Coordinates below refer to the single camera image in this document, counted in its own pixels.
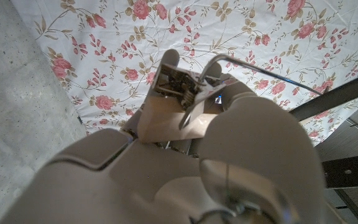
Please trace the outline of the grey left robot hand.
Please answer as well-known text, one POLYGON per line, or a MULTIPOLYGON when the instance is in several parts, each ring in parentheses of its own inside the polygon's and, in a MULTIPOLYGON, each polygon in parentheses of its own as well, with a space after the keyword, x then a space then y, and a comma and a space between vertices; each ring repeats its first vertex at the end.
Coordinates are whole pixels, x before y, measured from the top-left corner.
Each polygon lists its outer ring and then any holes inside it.
POLYGON ((3 223, 324 223, 325 178, 300 117, 213 57, 164 53, 143 107, 46 163, 3 223))

